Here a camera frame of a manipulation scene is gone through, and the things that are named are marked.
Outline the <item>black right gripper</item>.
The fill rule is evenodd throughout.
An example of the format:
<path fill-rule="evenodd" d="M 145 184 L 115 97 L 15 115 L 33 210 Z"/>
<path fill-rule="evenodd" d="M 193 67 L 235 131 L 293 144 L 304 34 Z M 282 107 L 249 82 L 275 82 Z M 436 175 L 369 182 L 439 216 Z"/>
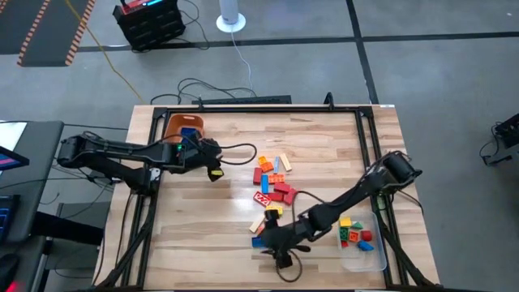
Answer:
<path fill-rule="evenodd" d="M 262 254 L 271 255 L 278 268 L 288 268 L 293 265 L 289 252 L 296 249 L 304 239 L 311 238 L 315 229 L 308 219 L 302 217 L 296 222 L 279 226 L 279 213 L 275 209 L 264 212 L 263 244 L 267 248 Z"/>

